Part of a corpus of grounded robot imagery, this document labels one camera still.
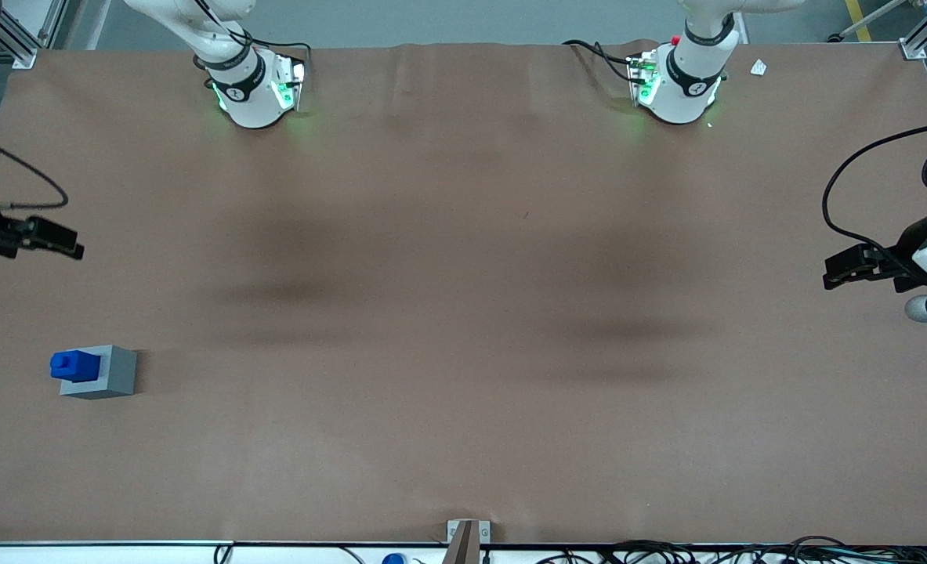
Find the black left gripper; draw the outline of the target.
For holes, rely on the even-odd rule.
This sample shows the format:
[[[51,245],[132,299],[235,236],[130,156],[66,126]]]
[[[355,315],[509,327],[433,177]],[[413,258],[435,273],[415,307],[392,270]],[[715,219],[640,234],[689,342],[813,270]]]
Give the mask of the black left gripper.
[[[854,282],[887,279],[893,279],[897,293],[927,288],[927,273],[912,258],[926,240],[927,215],[908,225],[893,245],[878,245],[875,251],[872,245],[857,244],[832,255],[825,259],[824,289],[831,291]]]

